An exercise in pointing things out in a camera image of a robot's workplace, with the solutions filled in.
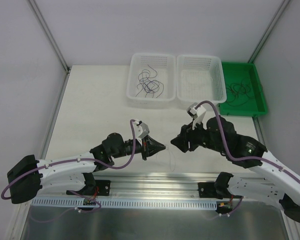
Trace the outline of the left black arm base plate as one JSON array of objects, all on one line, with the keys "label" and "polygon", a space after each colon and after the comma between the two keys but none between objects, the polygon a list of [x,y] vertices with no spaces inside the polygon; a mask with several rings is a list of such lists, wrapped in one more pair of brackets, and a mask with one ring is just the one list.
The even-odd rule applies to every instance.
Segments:
[{"label": "left black arm base plate", "polygon": [[110,180],[95,180],[95,190],[96,196],[109,196],[111,190],[111,181]]}]

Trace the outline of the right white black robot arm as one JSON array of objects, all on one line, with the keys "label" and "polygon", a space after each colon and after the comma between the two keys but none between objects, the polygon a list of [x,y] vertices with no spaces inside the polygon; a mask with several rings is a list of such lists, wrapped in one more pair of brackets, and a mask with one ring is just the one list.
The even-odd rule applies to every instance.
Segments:
[{"label": "right white black robot arm", "polygon": [[228,172],[220,172],[214,183],[201,183],[203,194],[224,199],[230,196],[247,197],[272,205],[300,223],[300,176],[289,171],[267,148],[256,139],[238,134],[233,123],[220,119],[229,149],[226,152],[217,118],[209,119],[206,126],[192,124],[181,127],[171,144],[183,153],[193,152],[198,147],[216,151],[232,164],[262,176],[270,184],[245,180]]}]

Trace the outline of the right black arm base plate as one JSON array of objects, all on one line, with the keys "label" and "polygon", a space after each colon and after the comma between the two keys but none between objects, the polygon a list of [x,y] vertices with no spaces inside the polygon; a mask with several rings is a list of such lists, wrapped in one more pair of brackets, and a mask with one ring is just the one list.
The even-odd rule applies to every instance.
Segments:
[{"label": "right black arm base plate", "polygon": [[217,192],[214,182],[198,182],[198,194],[200,198],[216,198]]}]

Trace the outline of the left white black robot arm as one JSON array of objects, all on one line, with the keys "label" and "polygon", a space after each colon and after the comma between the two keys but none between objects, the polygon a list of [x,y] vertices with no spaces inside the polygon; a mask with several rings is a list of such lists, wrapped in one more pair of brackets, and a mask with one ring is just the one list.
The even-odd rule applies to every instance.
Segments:
[{"label": "left white black robot arm", "polygon": [[115,169],[114,159],[136,155],[143,160],[166,149],[166,146],[149,135],[144,138],[123,140],[119,133],[111,133],[100,145],[78,156],[45,160],[35,156],[23,157],[7,173],[9,191],[1,198],[13,204],[25,203],[38,195],[52,193],[91,195],[95,189],[93,173]]}]

